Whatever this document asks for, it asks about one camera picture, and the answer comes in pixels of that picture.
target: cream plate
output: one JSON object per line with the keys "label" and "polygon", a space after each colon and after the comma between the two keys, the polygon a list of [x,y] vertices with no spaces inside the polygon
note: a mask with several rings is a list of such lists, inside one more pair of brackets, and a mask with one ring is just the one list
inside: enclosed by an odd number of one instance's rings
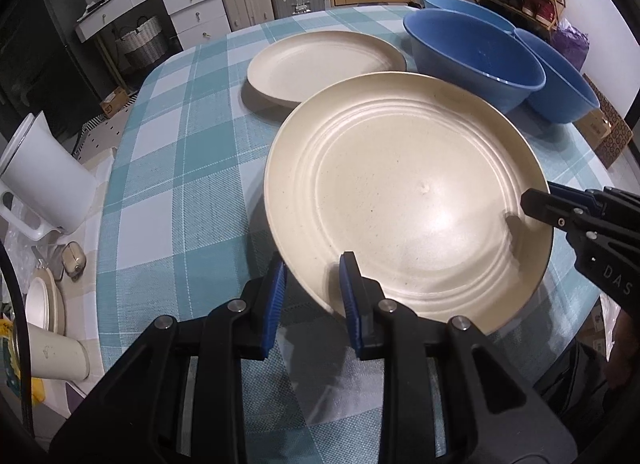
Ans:
{"label": "cream plate", "polygon": [[380,38],[348,30],[319,30],[272,43],[249,63],[249,83],[294,108],[338,81],[386,70],[406,70],[402,53]]}
{"label": "cream plate", "polygon": [[287,267],[344,315],[338,260],[420,316],[457,314],[490,333],[538,287],[552,228],[520,209],[548,191],[517,129],[436,78],[385,72],[337,83],[286,119],[264,176],[271,232]]}

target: hose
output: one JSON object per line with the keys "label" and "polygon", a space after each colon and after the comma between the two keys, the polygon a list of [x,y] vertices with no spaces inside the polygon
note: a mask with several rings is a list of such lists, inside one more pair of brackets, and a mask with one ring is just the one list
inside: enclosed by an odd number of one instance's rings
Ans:
{"label": "hose", "polygon": [[6,282],[14,308],[14,329],[18,342],[18,367],[20,368],[20,404],[22,405],[22,425],[33,437],[33,411],[31,409],[31,352],[27,316],[24,312],[22,293],[15,277],[14,266],[0,241],[0,270]]}

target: blue bowl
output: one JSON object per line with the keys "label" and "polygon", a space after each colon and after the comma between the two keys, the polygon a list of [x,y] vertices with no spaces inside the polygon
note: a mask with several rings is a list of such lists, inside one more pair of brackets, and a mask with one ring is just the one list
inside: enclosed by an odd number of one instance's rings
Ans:
{"label": "blue bowl", "polygon": [[402,22],[418,72],[458,85],[501,112],[545,85],[533,53],[487,22],[447,9],[412,11]]}
{"label": "blue bowl", "polygon": [[545,70],[545,87],[528,99],[542,117],[552,123],[573,123],[600,108],[593,89],[562,54],[524,29],[516,29],[515,35],[538,57]]}
{"label": "blue bowl", "polygon": [[464,12],[469,16],[474,16],[488,24],[495,25],[495,27],[503,30],[504,32],[513,32],[516,26],[513,25],[506,18],[501,17],[496,12],[487,9],[486,7],[479,6],[473,2],[466,0],[423,0],[424,7],[436,9],[449,9],[451,11]]}

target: cardboard box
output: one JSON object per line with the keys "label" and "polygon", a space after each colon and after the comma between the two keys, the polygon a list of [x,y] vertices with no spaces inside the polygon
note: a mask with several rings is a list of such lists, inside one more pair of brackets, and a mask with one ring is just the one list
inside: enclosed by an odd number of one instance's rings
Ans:
{"label": "cardboard box", "polygon": [[594,152],[602,161],[604,167],[609,168],[613,162],[620,157],[626,145],[629,144],[629,141],[633,137],[633,132],[613,105],[609,103],[609,100],[604,97],[602,92],[600,92],[596,85],[593,84],[593,81],[591,81],[586,75],[584,75],[584,78],[596,93],[596,96],[600,101],[600,110],[602,110],[607,121],[609,121],[609,124],[611,125],[610,134],[594,149]]}
{"label": "cardboard box", "polygon": [[607,121],[602,110],[596,108],[583,118],[575,121],[575,127],[595,150],[605,137],[611,133],[611,124]]}
{"label": "cardboard box", "polygon": [[105,97],[104,101],[100,103],[104,115],[108,118],[112,118],[118,111],[129,103],[129,96],[122,87],[116,87],[115,90]]}

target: screw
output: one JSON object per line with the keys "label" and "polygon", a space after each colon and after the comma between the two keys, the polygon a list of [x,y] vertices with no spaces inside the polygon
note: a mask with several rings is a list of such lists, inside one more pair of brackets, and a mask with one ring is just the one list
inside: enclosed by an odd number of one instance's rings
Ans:
{"label": "screw", "polygon": [[384,300],[380,300],[378,302],[378,307],[380,307],[380,310],[382,312],[391,313],[398,308],[398,304],[393,300],[389,300],[388,298],[385,298]]}
{"label": "screw", "polygon": [[231,312],[242,312],[246,309],[246,302],[244,300],[231,300],[226,304],[226,308]]}
{"label": "screw", "polygon": [[458,330],[467,330],[471,327],[471,320],[466,316],[454,316],[451,323]]}
{"label": "screw", "polygon": [[171,316],[158,316],[155,320],[154,320],[154,327],[156,327],[157,329],[168,329],[172,324],[174,323],[174,319]]}

